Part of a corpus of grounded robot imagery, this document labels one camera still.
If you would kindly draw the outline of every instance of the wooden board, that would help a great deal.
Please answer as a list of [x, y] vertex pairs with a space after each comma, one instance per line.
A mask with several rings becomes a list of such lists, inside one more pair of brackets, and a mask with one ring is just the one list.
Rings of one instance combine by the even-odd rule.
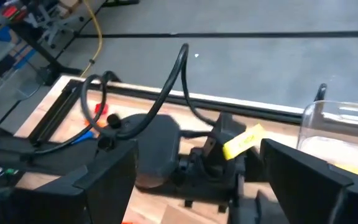
[[[59, 79], [59, 81], [57, 81], [48, 95], [29, 116], [27, 121], [22, 125], [18, 132], [16, 132], [16, 136], [27, 137], [31, 133], [31, 131], [48, 111], [53, 102], [59, 96], [63, 87], [71, 78], [73, 77], [63, 76], [61, 79]], [[159, 91], [159, 89], [147, 88], [143, 86], [133, 86], [122, 83], [112, 83], [112, 85], [120, 85], [148, 91]], [[182, 95], [182, 93], [178, 91], [172, 91], [171, 94]], [[213, 96], [205, 95], [191, 95], [191, 97], [207, 98], [209, 100], [225, 101], [242, 105], [261, 106], [275, 108], [276, 110], [289, 110], [292, 112], [298, 112], [297, 108], [274, 107], [274, 105], [272, 106], [260, 103], [255, 103], [257, 104], [255, 105], [253, 102], [240, 101], [235, 99], [215, 98]], [[100, 92], [90, 91], [88, 93], [89, 108], [94, 108], [95, 104], [99, 103], [100, 99]], [[109, 94], [107, 99], [109, 113], [117, 113], [121, 117], [126, 117], [136, 113], [146, 113], [152, 106], [152, 103], [153, 101], [115, 94]], [[162, 106], [160, 113], [169, 114], [172, 116], [182, 129], [207, 131], [211, 130], [212, 128], [211, 126], [208, 126], [207, 124], [204, 124], [203, 122], [196, 119], [186, 106], [178, 106], [166, 103]], [[214, 111], [200, 110], [200, 113], [211, 119], [216, 119], [218, 117], [218, 113]], [[243, 116], [235, 116], [235, 119], [245, 123], [248, 127], [261, 124], [267, 131], [266, 138], [274, 139], [291, 147], [296, 146], [297, 135], [299, 132], [298, 126], [274, 123], [254, 118], [246, 118]], [[52, 140], [64, 141], [75, 135], [84, 127], [85, 119], [81, 113], [80, 102], [77, 102], [73, 109], [69, 112], [67, 118], [58, 128], [56, 133], [52, 136]], [[202, 146], [204, 142], [205, 138], [182, 140], [180, 153], [189, 153], [192, 147]], [[34, 189], [56, 178], [58, 177], [27, 173], [24, 175], [17, 186]], [[277, 204], [277, 199], [274, 197], [274, 194], [268, 184], [247, 184], [244, 190], [246, 196], [250, 198], [255, 197], [258, 191], [262, 191], [267, 196], [267, 200], [272, 202], [272, 205]], [[280, 209], [277, 209], [277, 206], [273, 210], [275, 213], [277, 213], [278, 210], [278, 213], [283, 216]], [[227, 213], [218, 213], [218, 207], [216, 205], [199, 202], [195, 202], [192, 209], [187, 209], [183, 207], [182, 200], [142, 194], [134, 189], [128, 204], [124, 221], [134, 223], [226, 223]]]

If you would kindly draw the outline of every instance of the clear plastic container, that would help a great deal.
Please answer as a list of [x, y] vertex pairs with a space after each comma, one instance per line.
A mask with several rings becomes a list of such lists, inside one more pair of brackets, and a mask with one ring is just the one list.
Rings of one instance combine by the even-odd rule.
[[310, 104], [303, 113], [297, 149], [358, 174], [358, 104]]

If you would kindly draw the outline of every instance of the yellow label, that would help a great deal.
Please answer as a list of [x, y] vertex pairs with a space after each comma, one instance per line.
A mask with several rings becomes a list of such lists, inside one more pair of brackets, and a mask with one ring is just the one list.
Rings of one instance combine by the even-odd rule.
[[264, 138], [265, 130], [260, 124], [234, 137], [223, 145], [223, 154], [226, 160], [233, 159], [240, 153], [259, 144]]
[[345, 164], [334, 164], [336, 167], [339, 167], [341, 169], [347, 170], [349, 172], [352, 172], [354, 174], [358, 174], [358, 167], [355, 165], [345, 165]]

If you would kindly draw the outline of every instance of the gray carpet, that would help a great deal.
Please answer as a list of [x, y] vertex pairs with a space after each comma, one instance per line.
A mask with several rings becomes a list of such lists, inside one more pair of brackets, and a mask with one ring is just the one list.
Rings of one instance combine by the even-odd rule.
[[[191, 92], [304, 108], [325, 82], [328, 99], [358, 102], [358, 39], [105, 39], [89, 74], [162, 87], [184, 42]], [[84, 67], [96, 46], [77, 39], [64, 56]]]
[[[140, 0], [104, 8], [104, 34], [358, 30], [355, 0]], [[84, 34], [95, 34], [89, 23]]]

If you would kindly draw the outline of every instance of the desk leg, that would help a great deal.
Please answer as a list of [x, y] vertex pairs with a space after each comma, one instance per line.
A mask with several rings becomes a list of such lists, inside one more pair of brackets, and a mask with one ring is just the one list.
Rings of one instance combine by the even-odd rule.
[[35, 51], [42, 55], [49, 62], [50, 78], [48, 83], [53, 83], [61, 73], [67, 73], [72, 75], [81, 75], [82, 70], [77, 68], [68, 68], [61, 65], [55, 57], [53, 57], [45, 48], [43, 48], [36, 40], [34, 40], [30, 34], [31, 29], [27, 24], [16, 23], [10, 24], [9, 27], [24, 41], [26, 41]]
[[102, 7], [116, 7], [116, 6], [128, 6], [132, 4], [139, 4], [140, 0], [114, 0], [109, 2], [108, 0], [103, 3]]

